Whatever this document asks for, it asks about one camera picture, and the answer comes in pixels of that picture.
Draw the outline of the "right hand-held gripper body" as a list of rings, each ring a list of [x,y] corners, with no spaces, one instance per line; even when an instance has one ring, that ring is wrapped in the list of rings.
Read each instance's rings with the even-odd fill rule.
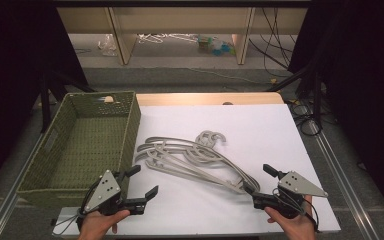
[[[277,210],[283,217],[293,219],[303,214],[304,196],[328,197],[328,193],[295,171],[283,172],[285,176],[278,179],[277,188],[272,194],[255,192],[251,195],[254,208],[264,210],[266,207]]]

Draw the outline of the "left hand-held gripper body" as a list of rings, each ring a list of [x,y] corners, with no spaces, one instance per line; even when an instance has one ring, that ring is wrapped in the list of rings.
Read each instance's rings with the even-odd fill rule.
[[[122,197],[121,183],[125,172],[118,174],[106,170],[96,184],[92,187],[93,194],[86,196],[83,204],[83,214],[87,215],[98,211],[102,215],[113,215],[121,210],[129,210],[131,215],[142,215],[147,200],[145,198],[125,199]]]

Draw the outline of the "green woven basket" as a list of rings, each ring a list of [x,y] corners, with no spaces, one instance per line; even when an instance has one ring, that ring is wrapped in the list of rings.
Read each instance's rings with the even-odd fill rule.
[[[132,91],[67,94],[17,194],[38,207],[80,205],[101,174],[132,166],[140,118]]]

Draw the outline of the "person's left hand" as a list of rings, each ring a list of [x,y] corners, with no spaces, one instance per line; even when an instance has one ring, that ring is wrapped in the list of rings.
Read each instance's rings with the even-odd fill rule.
[[[129,210],[121,210],[113,215],[93,212],[86,216],[77,240],[102,240],[108,231],[116,234],[118,223],[130,215]]]

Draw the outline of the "person's right hand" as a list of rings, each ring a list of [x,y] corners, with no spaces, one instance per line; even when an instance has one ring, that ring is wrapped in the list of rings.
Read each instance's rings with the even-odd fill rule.
[[[297,216],[293,219],[283,217],[277,210],[266,207],[269,215],[268,223],[277,223],[289,240],[316,240],[316,233],[311,219],[307,216]]]

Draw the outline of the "white table sheet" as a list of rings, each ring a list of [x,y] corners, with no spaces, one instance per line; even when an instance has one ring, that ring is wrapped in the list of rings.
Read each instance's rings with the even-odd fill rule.
[[[194,140],[201,132],[221,133],[216,150],[254,177],[264,193],[277,185],[264,165],[296,171],[312,183],[319,178],[290,111],[283,104],[144,106],[139,144],[153,136]],[[180,238],[258,236],[277,233],[266,214],[254,208],[247,194],[236,194],[210,183],[191,181],[143,167],[131,177],[128,195],[141,197],[151,188],[159,192],[144,214],[129,216],[118,225],[117,237]]]

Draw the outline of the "black metal stand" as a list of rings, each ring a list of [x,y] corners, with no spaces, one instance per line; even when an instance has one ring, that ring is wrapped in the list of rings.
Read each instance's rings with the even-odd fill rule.
[[[313,110],[311,117],[317,124],[318,130],[321,131],[321,75],[318,73],[316,63],[310,62],[301,70],[270,87],[268,92],[277,92],[297,80],[299,80],[300,83],[296,88],[295,94],[299,99],[307,98],[310,94],[313,94]]]
[[[94,89],[88,86],[87,81],[77,81],[76,79],[55,70],[46,71],[40,78],[39,83],[42,103],[42,133],[45,133],[51,124],[49,94],[52,94],[58,101],[61,101],[68,93],[65,88],[66,85],[72,85],[83,92],[94,92]]]

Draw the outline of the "clear plastic bag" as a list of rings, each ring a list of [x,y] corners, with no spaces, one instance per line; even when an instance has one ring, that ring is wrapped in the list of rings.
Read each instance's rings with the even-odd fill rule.
[[[104,56],[117,56],[117,47],[112,34],[106,34],[102,40],[98,42],[98,49]]]

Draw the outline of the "colourful plastic toys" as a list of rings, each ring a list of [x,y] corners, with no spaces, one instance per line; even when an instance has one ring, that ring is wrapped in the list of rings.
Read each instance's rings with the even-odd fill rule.
[[[222,41],[217,37],[199,35],[197,38],[197,43],[198,49],[200,51],[211,53],[215,56],[221,56],[224,54],[236,54],[234,47],[230,43]]]

